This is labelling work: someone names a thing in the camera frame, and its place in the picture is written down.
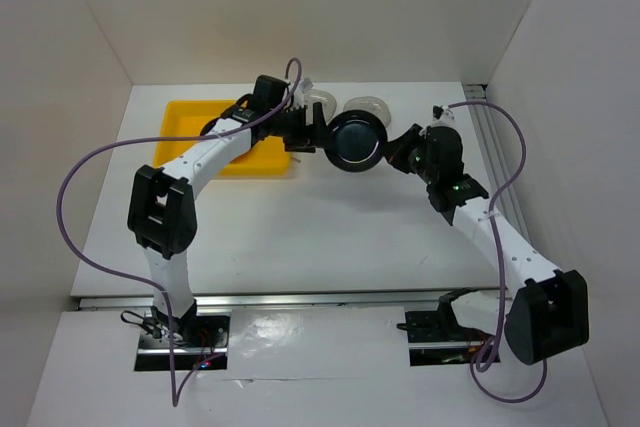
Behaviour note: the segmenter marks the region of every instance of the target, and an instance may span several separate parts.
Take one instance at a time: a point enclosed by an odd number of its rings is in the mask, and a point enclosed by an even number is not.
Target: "cable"
[[[244,104],[247,100],[251,99],[252,94],[244,94],[242,97],[240,97],[238,100],[236,100],[236,105],[242,105]],[[220,117],[214,117],[213,119],[211,119],[209,122],[207,122],[206,124],[204,124],[204,127],[202,127],[202,129],[200,129],[200,135],[207,135],[209,132],[211,132],[211,129],[213,129],[216,126],[216,123],[218,122],[218,120],[220,119]]]
[[[511,186],[511,184],[515,182],[518,176],[522,173],[522,170],[524,169],[524,164],[527,160],[527,145],[524,140],[524,134],[522,133],[522,129],[520,129],[520,126],[518,125],[516,120],[511,116],[511,114],[509,114],[509,112],[504,110],[499,105],[496,105],[492,102],[487,102],[487,101],[470,100],[467,102],[457,102],[455,104],[449,104],[448,106],[446,106],[446,109],[454,109],[456,107],[465,107],[465,106],[468,106],[468,107],[484,106],[500,112],[502,115],[504,115],[507,118],[509,123],[513,126],[513,128],[516,131],[516,134],[518,135],[518,139],[520,139],[520,147],[522,149],[520,164],[518,164],[518,168],[516,169],[514,174],[503,185],[501,185],[498,188],[498,190],[496,190],[496,192],[491,196],[491,199],[489,200],[489,208],[488,208],[488,212],[489,214],[491,214],[493,213],[493,209],[496,205],[498,197],[500,197],[500,195],[502,195],[502,193],[505,190],[507,190]],[[506,305],[507,305],[507,280],[506,280],[506,271],[504,266],[502,240],[500,239],[500,232],[498,232],[498,224],[496,223],[495,217],[493,215],[489,215],[489,222],[491,223],[491,231],[493,232],[493,238],[495,239],[495,242],[496,242],[496,252],[498,255],[498,275],[500,278],[498,325],[496,326],[495,336],[491,337],[487,342],[485,342],[484,345],[480,348],[480,350],[478,350],[478,352],[476,352],[476,354],[471,358],[471,362],[469,363],[469,368],[471,369],[471,377],[473,378],[473,381],[476,383],[478,388],[483,393],[485,393],[492,399],[500,402],[504,402],[507,404],[518,404],[518,403],[526,402],[527,400],[532,399],[533,397],[538,395],[538,393],[542,390],[542,387],[544,387],[544,384],[547,380],[547,360],[546,359],[542,361],[542,377],[540,379],[538,386],[530,394],[525,395],[524,397],[521,397],[518,399],[508,399],[504,397],[499,397],[489,392],[480,383],[476,375],[476,370],[480,373],[483,373],[489,370],[489,368],[494,364],[494,362],[496,361],[496,358],[498,357],[498,352],[500,350],[500,342],[502,339],[502,334],[504,332],[504,319],[505,319]],[[489,352],[489,356],[487,357],[487,360],[483,364],[482,361],[485,358],[487,352]]]
[[[127,145],[147,144],[151,142],[181,142],[181,141],[203,141],[203,140],[212,140],[217,138],[221,139],[223,137],[229,137],[231,135],[237,134],[238,132],[242,132],[243,130],[247,130],[252,127],[255,127],[256,125],[259,125],[262,122],[265,122],[266,120],[270,119],[271,117],[276,115],[278,112],[280,112],[280,110],[282,110],[289,103],[289,101],[293,97],[293,93],[295,92],[295,90],[298,87],[298,84],[300,83],[300,79],[302,77],[302,63],[298,58],[293,57],[292,59],[289,60],[286,68],[286,76],[287,78],[289,77],[289,70],[291,69],[291,66],[293,64],[296,64],[298,71],[296,75],[296,80],[293,83],[291,91],[284,97],[284,99],[282,99],[282,102],[280,102],[274,109],[270,110],[265,115],[256,119],[255,121],[249,122],[248,124],[238,127],[237,129],[228,130],[226,132],[219,132],[219,133],[216,132],[212,135],[207,135],[207,136],[144,137],[139,139],[122,140],[119,142],[113,142],[111,144],[104,145],[98,149],[95,149],[92,152],[89,152],[87,155],[82,157],[71,168],[69,173],[65,176],[64,180],[62,181],[62,184],[60,185],[60,190],[58,190],[58,197],[56,199],[56,221],[58,223],[58,229],[60,230],[62,239],[67,244],[69,249],[71,249],[71,252],[73,252],[75,256],[78,257],[80,260],[82,260],[84,263],[90,265],[91,267],[101,272],[105,272],[107,274],[115,275],[117,277],[122,277],[124,279],[134,280],[136,282],[150,285],[151,287],[158,290],[162,294],[162,297],[164,298],[165,304],[167,306],[167,318],[168,318],[167,323],[169,327],[169,375],[171,378],[171,401],[174,407],[178,406],[182,388],[184,387],[184,384],[186,383],[186,381],[189,380],[189,377],[193,375],[193,372],[195,371],[195,369],[192,369],[186,375],[186,377],[182,380],[179,387],[176,386],[176,364],[175,364],[175,356],[174,356],[175,342],[173,338],[174,336],[173,309],[171,308],[171,301],[169,299],[169,294],[167,293],[167,291],[162,285],[158,284],[157,282],[154,282],[153,280],[146,279],[144,277],[139,277],[133,274],[128,274],[126,272],[120,272],[118,270],[111,269],[109,267],[105,267],[104,265],[99,264],[98,262],[84,255],[84,253],[78,248],[78,246],[76,246],[76,244],[73,243],[73,240],[71,240],[71,237],[69,236],[69,232],[67,231],[67,227],[64,223],[64,213],[63,213],[64,194],[67,190],[67,187],[69,186],[69,183],[71,182],[71,179],[76,175],[78,170],[80,170],[80,168],[84,164],[86,164],[89,160],[91,160],[96,155],[99,155],[103,152],[107,152],[109,150],[113,150],[118,147],[124,147]]]

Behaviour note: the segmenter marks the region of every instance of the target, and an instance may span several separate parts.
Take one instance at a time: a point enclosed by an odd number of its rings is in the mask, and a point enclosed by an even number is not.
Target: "white table surface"
[[[174,409],[167,372],[133,371],[139,331],[118,315],[62,314],[29,427],[607,425],[582,349],[551,359],[534,400],[500,404],[468,366],[410,367],[397,307],[234,311],[228,370],[198,373]],[[482,376],[497,394],[538,382],[540,365],[501,358]]]
[[[318,84],[344,103],[363,95],[390,107],[391,139],[431,121],[434,104],[464,100],[459,83]],[[158,135],[176,99],[235,99],[251,85],[137,86],[118,140]],[[467,171],[488,186],[469,112],[455,111]],[[135,171],[155,144],[113,152],[84,252],[103,264],[148,276],[126,227]],[[430,206],[416,176],[385,162],[362,174],[333,167],[322,152],[297,154],[286,178],[216,179],[197,201],[198,234],[188,251],[198,294],[373,291],[489,287],[497,274]],[[150,294],[150,288],[80,264],[72,295]]]

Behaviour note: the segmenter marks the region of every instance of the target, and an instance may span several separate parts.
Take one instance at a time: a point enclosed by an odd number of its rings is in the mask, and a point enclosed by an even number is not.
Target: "white robotic arm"
[[[256,82],[253,95],[258,100],[267,99],[271,104],[268,109],[280,102],[286,83],[263,77]],[[235,105],[230,109],[232,112],[215,124],[217,132],[236,129],[251,120],[250,108]],[[384,157],[395,169],[417,174],[427,185],[434,209],[498,269],[489,217],[493,215],[502,239],[506,286],[514,299],[507,316],[506,338],[523,363],[535,363],[587,341],[584,279],[575,271],[561,272],[536,252],[499,212],[489,214],[486,190],[464,174],[462,141],[455,129],[446,125],[426,129],[414,125],[388,142],[382,123],[368,112],[344,112],[327,126],[322,105],[314,104],[313,119],[313,124],[307,126],[304,109],[284,110],[259,129],[199,142],[161,168],[144,166],[136,174],[129,228],[144,248],[152,279],[165,287],[177,331],[184,338],[188,339],[197,328],[197,306],[189,288],[186,259],[186,248],[197,228],[195,199],[226,164],[266,136],[275,135],[283,138],[288,151],[324,149],[328,160],[345,171],[368,170]],[[494,333],[498,316],[496,299],[468,290],[444,297],[448,310],[443,310],[453,318],[448,322],[457,328]],[[159,293],[154,297],[152,311],[157,321],[167,322],[167,308]]]
[[[237,129],[242,124],[232,119],[220,119],[215,132]],[[251,130],[243,130],[229,137],[205,140],[196,143],[178,158],[167,162],[160,169],[165,176],[179,180],[186,179],[192,187],[193,200],[198,198],[205,185],[235,158],[251,149]],[[187,273],[187,252],[174,253],[170,258],[153,246],[144,247],[144,255],[149,262],[151,280],[162,285],[169,294],[176,320],[180,319],[195,305],[189,276]],[[153,305],[157,313],[167,315],[164,297],[154,292]]]

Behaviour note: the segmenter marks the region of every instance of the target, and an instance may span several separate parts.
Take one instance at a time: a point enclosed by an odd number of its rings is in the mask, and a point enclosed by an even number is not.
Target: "white backdrop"
[[[78,265],[56,229],[58,186],[113,140],[131,84],[83,0],[0,0],[0,424],[25,425]],[[67,220],[84,243],[108,156],[78,176]]]
[[[640,0],[533,0],[489,84],[525,130],[532,240],[586,277],[585,353],[612,427],[638,425]],[[519,148],[502,124],[513,167]]]
[[[529,0],[87,0],[134,84],[488,81]]]

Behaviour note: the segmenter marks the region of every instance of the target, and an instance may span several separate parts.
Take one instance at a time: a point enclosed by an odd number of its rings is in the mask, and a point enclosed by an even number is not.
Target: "purple cable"
[[[169,300],[169,294],[167,294],[167,291],[162,285],[158,284],[157,282],[154,282],[153,280],[145,279],[144,277],[139,277],[137,275],[127,274],[126,272],[120,272],[118,270],[110,269],[108,267],[105,267],[104,265],[99,264],[98,262],[91,260],[89,257],[84,255],[84,253],[82,253],[82,251],[73,243],[73,240],[71,240],[71,237],[69,236],[69,232],[67,231],[67,227],[65,226],[65,223],[64,223],[64,214],[63,214],[64,194],[67,190],[67,187],[69,186],[69,182],[71,182],[71,179],[74,177],[74,175],[76,175],[78,170],[80,170],[80,168],[84,164],[86,164],[89,160],[94,158],[96,155],[99,155],[108,150],[112,150],[117,147],[124,147],[126,145],[147,144],[151,142],[181,142],[181,141],[202,141],[202,140],[219,139],[223,137],[229,137],[231,135],[237,134],[238,132],[242,132],[243,130],[250,129],[270,119],[271,117],[276,115],[278,112],[280,112],[289,103],[289,101],[293,97],[293,93],[298,88],[298,84],[300,83],[300,79],[302,77],[302,63],[298,58],[294,57],[290,59],[289,62],[287,63],[286,77],[287,78],[289,77],[289,70],[291,68],[291,65],[293,64],[296,64],[298,68],[298,72],[296,74],[296,80],[294,81],[292,88],[289,90],[289,93],[284,97],[284,99],[282,99],[282,102],[280,102],[274,109],[270,110],[259,119],[256,119],[253,122],[249,122],[248,124],[245,124],[242,127],[238,127],[237,129],[232,129],[226,132],[215,133],[213,135],[183,136],[183,137],[144,137],[140,139],[131,139],[131,140],[122,140],[120,142],[113,142],[111,144],[104,145],[94,150],[93,152],[89,152],[87,155],[82,157],[82,159],[80,159],[71,168],[69,173],[65,176],[64,180],[62,181],[62,184],[60,185],[60,190],[58,191],[58,198],[56,200],[56,220],[58,222],[58,229],[60,230],[62,239],[67,244],[69,249],[71,249],[71,252],[73,252],[76,255],[76,257],[78,257],[84,263],[90,265],[91,267],[101,272],[115,275],[117,277],[122,277],[129,280],[135,280],[136,282],[141,282],[143,284],[150,285],[154,289],[157,289],[158,291],[160,291],[160,293],[162,294],[165,304],[167,305],[167,318],[168,318],[168,324],[169,324],[168,325],[168,328],[169,328],[169,374],[171,377],[171,400],[174,407],[178,406],[178,402],[180,400],[180,393],[182,392],[182,388],[184,387],[185,382],[189,379],[189,377],[191,377],[191,375],[196,369],[195,368],[192,369],[183,379],[182,383],[180,384],[180,387],[176,389],[176,365],[175,365],[175,357],[174,357],[174,339],[173,339],[173,334],[174,334],[173,310],[171,308],[171,301]]]
[[[515,173],[509,178],[509,180],[507,180],[503,185],[501,185],[498,190],[496,190],[496,192],[491,196],[491,199],[489,200],[489,213],[493,212],[493,209],[496,205],[496,201],[498,200],[498,197],[500,197],[500,195],[502,195],[502,193],[507,190],[511,184],[513,184],[515,182],[515,180],[518,178],[518,176],[522,173],[522,170],[524,169],[524,164],[527,160],[527,145],[524,141],[524,134],[522,133],[522,129],[520,129],[520,126],[518,125],[518,123],[515,121],[515,119],[511,116],[511,114],[509,114],[509,112],[507,112],[506,110],[504,110],[502,107],[500,107],[499,105],[496,105],[492,102],[486,102],[486,101],[476,101],[476,100],[470,100],[467,102],[457,102],[455,104],[450,104],[448,107],[450,109],[454,109],[456,107],[464,107],[464,106],[469,106],[469,107],[477,107],[477,106],[484,106],[484,107],[489,107],[490,109],[493,110],[497,110],[498,112],[500,112],[502,115],[504,115],[507,120],[511,123],[511,125],[513,126],[513,128],[516,131],[516,134],[518,134],[518,138],[520,139],[520,147],[522,149],[522,156],[520,158],[520,164],[518,165],[518,168],[516,169]],[[471,369],[471,377],[473,378],[473,381],[476,383],[476,385],[478,386],[478,388],[485,393],[486,395],[488,395],[489,397],[491,397],[492,399],[498,400],[500,402],[504,402],[507,404],[518,404],[521,402],[526,402],[527,400],[532,399],[533,397],[535,397],[536,395],[538,395],[538,393],[542,390],[542,387],[544,386],[546,380],[547,380],[547,361],[546,359],[542,361],[542,378],[540,379],[540,383],[538,384],[538,386],[533,390],[533,392],[531,392],[530,394],[525,395],[524,397],[518,398],[518,399],[507,399],[504,397],[499,397],[491,392],[489,392],[478,380],[478,377],[476,375],[476,370],[478,372],[486,372],[487,370],[489,370],[489,368],[494,364],[496,358],[498,357],[498,352],[500,350],[500,341],[502,339],[502,334],[504,332],[504,318],[505,318],[505,314],[506,314],[506,303],[507,303],[507,280],[506,280],[506,273],[505,273],[505,266],[504,266],[504,254],[503,254],[503,250],[502,250],[502,240],[500,239],[500,232],[498,232],[498,225],[496,223],[495,218],[493,217],[493,215],[489,216],[489,222],[491,223],[491,231],[493,232],[493,238],[495,239],[496,242],[496,252],[498,255],[498,275],[500,278],[500,300],[499,300],[499,304],[498,304],[498,325],[496,326],[496,335],[491,337],[487,342],[485,342],[485,344],[482,346],[482,348],[476,352],[476,354],[472,357],[471,362],[469,363],[469,368]],[[482,363],[482,359],[485,358],[487,351],[489,351],[489,348],[491,349],[491,351],[489,352],[489,356],[486,360],[486,362],[483,364]]]

